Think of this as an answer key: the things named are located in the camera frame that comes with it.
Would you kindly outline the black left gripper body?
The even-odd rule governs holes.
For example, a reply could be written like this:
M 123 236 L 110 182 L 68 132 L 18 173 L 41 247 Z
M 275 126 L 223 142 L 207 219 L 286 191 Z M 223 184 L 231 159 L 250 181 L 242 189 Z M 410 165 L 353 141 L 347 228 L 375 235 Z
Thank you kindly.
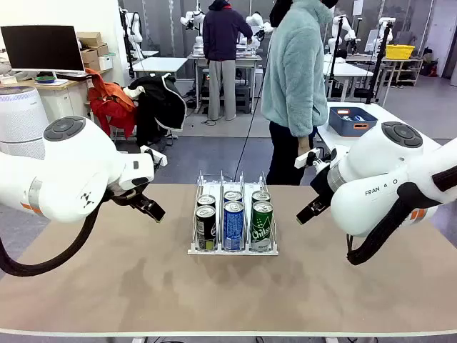
M 133 189 L 127 191 L 109 188 L 109 199 L 119 206 L 152 207 L 154 201 L 143 194 L 148 185 L 149 183 L 146 182 L 145 184 L 134 186 Z

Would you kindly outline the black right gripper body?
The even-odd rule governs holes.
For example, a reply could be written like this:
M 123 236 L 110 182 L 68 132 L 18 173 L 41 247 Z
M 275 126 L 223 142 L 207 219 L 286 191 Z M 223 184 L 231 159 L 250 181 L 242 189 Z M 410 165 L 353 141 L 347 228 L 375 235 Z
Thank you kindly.
M 311 182 L 311 187 L 317 193 L 312 207 L 328 207 L 338 189 L 338 168 L 329 165 L 322 169 Z

